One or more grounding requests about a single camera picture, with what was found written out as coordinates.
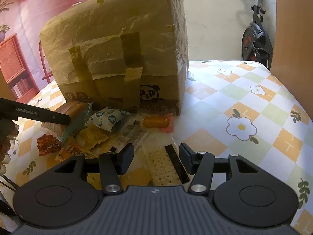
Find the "person's left hand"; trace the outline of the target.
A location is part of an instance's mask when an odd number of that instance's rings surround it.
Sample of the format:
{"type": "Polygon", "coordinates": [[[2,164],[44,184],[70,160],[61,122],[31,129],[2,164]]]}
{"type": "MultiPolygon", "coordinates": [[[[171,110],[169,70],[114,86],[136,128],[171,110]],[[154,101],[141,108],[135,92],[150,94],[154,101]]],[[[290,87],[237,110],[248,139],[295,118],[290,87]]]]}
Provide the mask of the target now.
{"type": "Polygon", "coordinates": [[[1,175],[5,174],[6,167],[11,158],[8,151],[11,148],[11,140],[16,138],[19,133],[19,126],[11,120],[1,118],[1,175]]]}

